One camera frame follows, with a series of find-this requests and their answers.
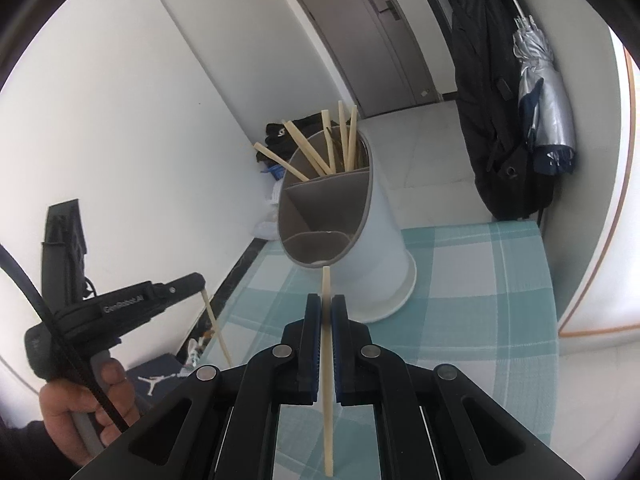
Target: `door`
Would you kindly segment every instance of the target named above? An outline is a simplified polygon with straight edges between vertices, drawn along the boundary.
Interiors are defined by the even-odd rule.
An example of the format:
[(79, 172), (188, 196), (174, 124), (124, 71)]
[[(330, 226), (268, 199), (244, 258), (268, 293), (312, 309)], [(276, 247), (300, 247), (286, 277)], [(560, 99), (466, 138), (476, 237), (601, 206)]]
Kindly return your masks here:
[(358, 103), (360, 115), (437, 100), (429, 70), (395, 0), (299, 0)]

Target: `white container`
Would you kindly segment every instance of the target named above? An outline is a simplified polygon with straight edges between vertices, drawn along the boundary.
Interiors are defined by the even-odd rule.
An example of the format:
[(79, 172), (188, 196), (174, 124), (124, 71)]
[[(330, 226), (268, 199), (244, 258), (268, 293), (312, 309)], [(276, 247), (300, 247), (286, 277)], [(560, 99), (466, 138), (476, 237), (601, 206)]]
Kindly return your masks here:
[[(339, 138), (336, 128), (334, 138)], [(415, 287), (416, 267), (377, 178), (369, 143), (360, 134), (358, 139), (365, 166), (360, 170), (304, 183), (286, 173), (278, 230), (294, 263), (318, 279), (321, 267), (331, 267), (332, 294), (344, 294), (350, 319), (366, 323), (404, 305)], [(328, 160), (323, 132), (309, 142)], [(336, 161), (342, 159), (339, 151)], [(317, 175), (300, 150), (290, 163), (308, 177)]]

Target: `bamboo chopstick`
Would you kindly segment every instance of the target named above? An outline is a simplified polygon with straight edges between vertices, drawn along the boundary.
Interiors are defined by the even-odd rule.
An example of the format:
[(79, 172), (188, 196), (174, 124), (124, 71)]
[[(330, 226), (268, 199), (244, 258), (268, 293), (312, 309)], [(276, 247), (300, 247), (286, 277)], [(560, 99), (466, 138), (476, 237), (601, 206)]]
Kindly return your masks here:
[(349, 155), (349, 140), (347, 138), (347, 120), (344, 117), (344, 104), (338, 101), (338, 121), (340, 123), (340, 143), (342, 144), (342, 163), (344, 171), (347, 171), (347, 158)]
[(284, 127), (289, 132), (291, 138), (295, 140), (296, 144), (300, 147), (302, 152), (305, 153), (305, 155), (311, 155), (318, 163), (318, 166), (320, 166), (326, 174), (335, 173), (335, 171), (331, 171), (331, 168), (329, 168), (327, 163), (322, 159), (319, 153), (316, 152), (316, 149), (311, 145), (311, 143), (306, 140), (306, 137), (294, 123), (292, 123), (291, 121), (287, 121), (286, 123), (284, 123)]
[(331, 273), (322, 268), (322, 326), (320, 332), (320, 371), (322, 373), (322, 420), (324, 474), (334, 475), (334, 354), (331, 338)]
[(213, 329), (213, 333), (218, 338), (218, 341), (220, 341), (220, 348), (222, 348), (222, 353), (225, 355), (225, 359), (226, 359), (226, 362), (229, 364), (229, 368), (233, 368), (234, 364), (231, 361), (231, 354), (229, 353), (229, 350), (226, 347), (225, 340), (222, 339), (222, 330), (220, 330), (220, 325), (218, 324), (218, 321), (216, 320), (216, 316), (214, 316), (213, 310), (211, 309), (211, 300), (209, 299), (209, 295), (207, 294), (207, 291), (204, 288), (200, 291), (200, 293), (202, 295), (202, 299), (204, 300), (204, 305), (207, 308), (207, 314), (209, 314), (209, 320), (211, 322), (211, 328)]
[(283, 158), (280, 158), (279, 156), (277, 156), (269, 148), (265, 148), (263, 145), (260, 144), (260, 142), (256, 142), (254, 144), (254, 148), (256, 150), (258, 150), (260, 153), (262, 153), (263, 155), (268, 156), (271, 160), (273, 160), (273, 161), (277, 162), (278, 164), (280, 164), (285, 170), (290, 171), (291, 173), (293, 173), (302, 182), (306, 182), (307, 180), (309, 180), (305, 175), (302, 174), (301, 171), (298, 171), (296, 168), (294, 168), (292, 165), (290, 165), (286, 160), (284, 160)]
[(322, 110), (322, 129), (326, 140), (326, 151), (329, 154), (329, 168), (335, 173), (334, 140), (331, 138), (331, 116), (329, 110)]
[(353, 171), (355, 169), (356, 162), (356, 138), (358, 137), (356, 122), (358, 121), (358, 107), (353, 106), (351, 109), (351, 124), (349, 128), (349, 150), (347, 167), (345, 171)]
[[(284, 126), (284, 123), (286, 123), (287, 121), (284, 119), (281, 119), (282, 121), (282, 125)], [(302, 154), (304, 156), (306, 156), (306, 160), (309, 161), (309, 164), (311, 164), (311, 166), (314, 168), (314, 170), (316, 170), (316, 173), (318, 174), (318, 176), (325, 176), (326, 173), (322, 170), (322, 168), (320, 168), (320, 166), (318, 166), (318, 163), (316, 162), (316, 160), (311, 156), (310, 153), (307, 153), (297, 142), (296, 145), (300, 148), (300, 152), (302, 152)]]

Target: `teal plaid tablecloth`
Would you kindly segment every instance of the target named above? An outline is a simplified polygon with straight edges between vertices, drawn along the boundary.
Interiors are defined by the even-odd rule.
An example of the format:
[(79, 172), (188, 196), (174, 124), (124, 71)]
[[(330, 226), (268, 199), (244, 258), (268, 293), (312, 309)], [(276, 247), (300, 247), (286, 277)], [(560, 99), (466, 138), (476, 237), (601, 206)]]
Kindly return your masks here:
[[(455, 364), (548, 443), (556, 409), (558, 337), (535, 222), (402, 234), (417, 263), (417, 284), (397, 313), (369, 325), (373, 342), (418, 366)], [(220, 316), (234, 364), (279, 343), (284, 326), (303, 317), (306, 295), (319, 287), (319, 272), (310, 276), (287, 258), (279, 242), (267, 244)], [(206, 349), (201, 363), (226, 367), (218, 343)], [(324, 478), (320, 406), (282, 407), (275, 479)], [(334, 444), (336, 478), (380, 477), (369, 406), (335, 406)]]

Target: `hand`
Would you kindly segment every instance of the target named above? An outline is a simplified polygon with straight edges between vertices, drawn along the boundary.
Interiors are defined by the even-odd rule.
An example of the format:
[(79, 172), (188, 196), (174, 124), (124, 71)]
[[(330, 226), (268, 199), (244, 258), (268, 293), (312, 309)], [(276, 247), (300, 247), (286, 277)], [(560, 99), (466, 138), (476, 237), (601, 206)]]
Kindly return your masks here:
[[(102, 365), (102, 380), (109, 384), (107, 396), (131, 425), (140, 418), (134, 404), (133, 384), (127, 381), (122, 365), (111, 359)], [(58, 449), (72, 462), (83, 466), (91, 460), (71, 418), (71, 412), (95, 412), (95, 418), (104, 426), (100, 440), (105, 446), (116, 440), (120, 430), (114, 425), (93, 394), (85, 386), (58, 379), (45, 384), (40, 390), (40, 409), (44, 426)]]

